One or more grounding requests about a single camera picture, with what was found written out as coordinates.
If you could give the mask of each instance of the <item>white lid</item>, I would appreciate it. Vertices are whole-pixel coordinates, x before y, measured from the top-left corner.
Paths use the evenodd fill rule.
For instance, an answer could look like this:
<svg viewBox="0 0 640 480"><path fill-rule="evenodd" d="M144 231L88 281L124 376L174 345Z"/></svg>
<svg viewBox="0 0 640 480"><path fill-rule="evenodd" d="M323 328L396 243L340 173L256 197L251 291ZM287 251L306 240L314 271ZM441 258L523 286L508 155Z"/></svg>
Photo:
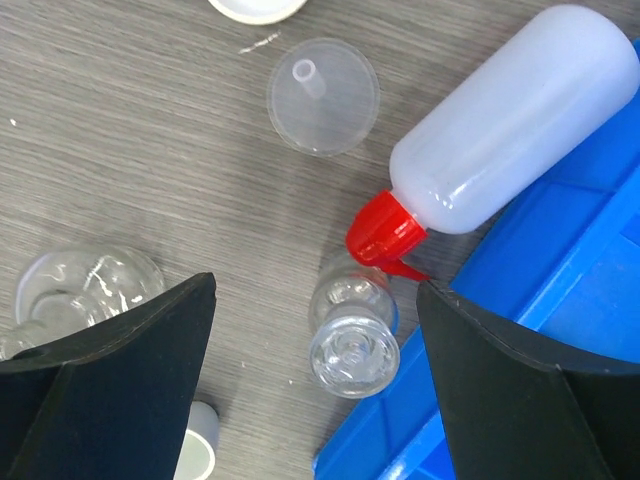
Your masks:
<svg viewBox="0 0 640 480"><path fill-rule="evenodd" d="M209 0L220 13L249 25L268 25L290 17L307 0Z"/></svg>
<svg viewBox="0 0 640 480"><path fill-rule="evenodd" d="M207 480L216 464L220 423L215 410L193 402L173 480Z"/></svg>

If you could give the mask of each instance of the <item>clear plastic funnel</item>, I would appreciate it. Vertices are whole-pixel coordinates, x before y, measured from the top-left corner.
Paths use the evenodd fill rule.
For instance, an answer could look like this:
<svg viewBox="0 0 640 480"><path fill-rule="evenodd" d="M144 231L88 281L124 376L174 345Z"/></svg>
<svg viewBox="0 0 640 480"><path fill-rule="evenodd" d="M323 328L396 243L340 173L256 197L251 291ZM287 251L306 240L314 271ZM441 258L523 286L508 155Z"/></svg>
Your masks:
<svg viewBox="0 0 640 480"><path fill-rule="evenodd" d="M269 115L280 136L296 150L316 156L345 152L375 123L378 79L352 46L319 38L298 45L274 70Z"/></svg>

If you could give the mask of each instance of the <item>white cylinder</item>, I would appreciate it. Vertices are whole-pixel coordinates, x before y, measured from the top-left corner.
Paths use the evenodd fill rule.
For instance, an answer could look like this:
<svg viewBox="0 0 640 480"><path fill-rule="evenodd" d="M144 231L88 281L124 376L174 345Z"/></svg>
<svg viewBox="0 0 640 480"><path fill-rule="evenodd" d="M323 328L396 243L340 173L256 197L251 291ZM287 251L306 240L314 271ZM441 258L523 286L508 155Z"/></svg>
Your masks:
<svg viewBox="0 0 640 480"><path fill-rule="evenodd" d="M424 228L469 232L626 105L639 84L638 55L611 21L580 6L549 8L396 145L392 193Z"/></svg>
<svg viewBox="0 0 640 480"><path fill-rule="evenodd" d="M193 402L173 480L207 480L216 465L220 422L215 410Z"/></svg>

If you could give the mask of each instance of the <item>wood grain surface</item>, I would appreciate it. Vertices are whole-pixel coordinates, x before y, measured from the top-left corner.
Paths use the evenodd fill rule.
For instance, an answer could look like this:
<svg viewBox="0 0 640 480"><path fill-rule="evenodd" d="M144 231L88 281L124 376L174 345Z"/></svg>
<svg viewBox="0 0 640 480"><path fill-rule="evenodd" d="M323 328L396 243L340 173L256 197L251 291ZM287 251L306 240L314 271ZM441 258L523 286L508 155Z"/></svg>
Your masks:
<svg viewBox="0 0 640 480"><path fill-rule="evenodd" d="M199 396L222 421L213 477L311 478L353 406L310 380L319 266L388 185L393 145L551 3L309 0L251 27L206 0L0 0L2 325L20 269L55 246L137 247L170 285L210 270L219 303ZM638 0L587 3L640 36ZM328 159L286 146L265 103L279 57L314 37L361 50L382 90L369 137ZM414 261L448 280L485 230L433 234ZM415 285L394 290L404 341Z"/></svg>

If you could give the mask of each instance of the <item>clear glass bottle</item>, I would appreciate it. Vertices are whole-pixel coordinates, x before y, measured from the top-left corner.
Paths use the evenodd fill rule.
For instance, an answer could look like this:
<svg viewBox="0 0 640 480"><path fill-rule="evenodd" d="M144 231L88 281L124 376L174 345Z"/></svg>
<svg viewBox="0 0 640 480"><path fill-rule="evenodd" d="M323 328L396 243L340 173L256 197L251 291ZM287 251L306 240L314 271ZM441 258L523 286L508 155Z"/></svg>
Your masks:
<svg viewBox="0 0 640 480"><path fill-rule="evenodd" d="M309 305L315 333L311 371L329 392L345 398L378 393L395 376L400 349L393 337L398 309L387 276L347 253L321 272Z"/></svg>
<svg viewBox="0 0 640 480"><path fill-rule="evenodd" d="M158 267L129 247L81 245L47 252L18 280L18 326L0 336L0 360L95 325L164 290Z"/></svg>

